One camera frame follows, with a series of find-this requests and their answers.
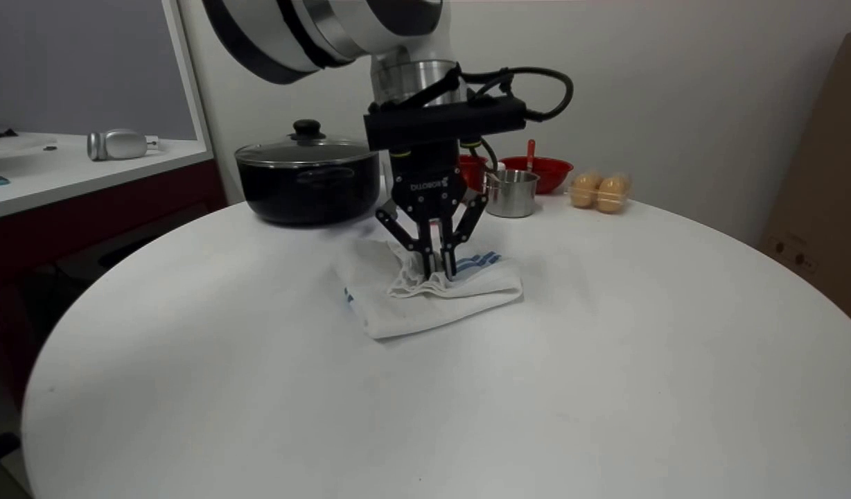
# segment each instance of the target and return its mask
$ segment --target folded towel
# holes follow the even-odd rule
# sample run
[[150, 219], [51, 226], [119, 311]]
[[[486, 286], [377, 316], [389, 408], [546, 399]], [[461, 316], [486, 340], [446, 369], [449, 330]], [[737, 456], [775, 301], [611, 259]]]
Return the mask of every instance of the folded towel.
[[454, 279], [421, 279], [416, 258], [384, 241], [353, 244], [337, 268], [353, 314], [377, 340], [439, 330], [525, 297], [511, 259], [472, 246], [459, 251]]

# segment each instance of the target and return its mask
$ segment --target white round table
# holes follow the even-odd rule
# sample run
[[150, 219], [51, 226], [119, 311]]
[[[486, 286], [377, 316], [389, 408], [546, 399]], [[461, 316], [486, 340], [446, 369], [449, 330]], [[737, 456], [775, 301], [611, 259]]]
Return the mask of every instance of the white round table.
[[334, 258], [374, 221], [248, 204], [108, 271], [25, 399], [39, 499], [851, 499], [851, 320], [650, 204], [486, 219], [527, 298], [367, 338]]

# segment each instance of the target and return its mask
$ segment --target red bowl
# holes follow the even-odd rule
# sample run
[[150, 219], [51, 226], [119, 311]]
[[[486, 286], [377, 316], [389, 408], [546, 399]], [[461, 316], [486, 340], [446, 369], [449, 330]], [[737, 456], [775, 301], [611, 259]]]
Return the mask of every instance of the red bowl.
[[463, 179], [470, 187], [482, 190], [486, 158], [461, 154], [461, 158], [459, 158], [459, 165], [461, 165], [461, 179]]
[[[529, 168], [529, 158], [513, 154], [513, 158], [504, 158], [504, 165]], [[571, 168], [575, 165], [568, 160], [535, 158], [532, 172], [539, 174], [539, 194], [556, 194]]]

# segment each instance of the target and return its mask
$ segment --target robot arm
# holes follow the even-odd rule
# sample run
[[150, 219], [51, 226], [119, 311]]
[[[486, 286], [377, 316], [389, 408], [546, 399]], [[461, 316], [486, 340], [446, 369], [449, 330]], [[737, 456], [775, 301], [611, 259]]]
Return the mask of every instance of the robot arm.
[[[392, 203], [377, 219], [420, 254], [425, 277], [454, 277], [454, 246], [472, 237], [486, 207], [486, 194], [461, 179], [459, 146], [521, 131], [527, 119], [551, 119], [571, 99], [571, 79], [549, 70], [463, 74], [446, 45], [443, 0], [205, 0], [205, 11], [234, 57], [272, 83], [371, 56], [367, 133], [395, 165]], [[535, 114], [513, 96], [513, 74], [521, 72], [567, 83], [558, 111]], [[395, 207], [416, 221], [416, 236]]]

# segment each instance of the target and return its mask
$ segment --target pot lid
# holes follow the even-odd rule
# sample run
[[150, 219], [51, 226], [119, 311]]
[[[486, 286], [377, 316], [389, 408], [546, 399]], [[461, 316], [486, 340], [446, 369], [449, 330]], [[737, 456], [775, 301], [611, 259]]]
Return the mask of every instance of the pot lid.
[[369, 160], [374, 153], [362, 142], [339, 142], [321, 133], [317, 119], [294, 121], [294, 133], [287, 142], [249, 144], [237, 150], [241, 165], [263, 168], [302, 168]]

